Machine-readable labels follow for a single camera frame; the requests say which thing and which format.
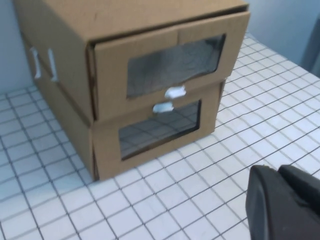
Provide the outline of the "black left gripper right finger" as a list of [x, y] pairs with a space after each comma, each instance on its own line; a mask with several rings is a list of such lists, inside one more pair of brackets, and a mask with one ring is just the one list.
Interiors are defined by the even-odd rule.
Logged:
[[320, 180], [292, 165], [281, 165], [278, 173], [295, 193], [309, 204], [311, 209], [320, 208]]

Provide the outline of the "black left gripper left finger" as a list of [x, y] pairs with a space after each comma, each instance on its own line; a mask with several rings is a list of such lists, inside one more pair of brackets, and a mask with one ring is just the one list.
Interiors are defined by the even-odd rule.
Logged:
[[264, 165], [250, 168], [245, 210], [253, 240], [320, 238], [320, 209], [311, 209], [279, 170]]

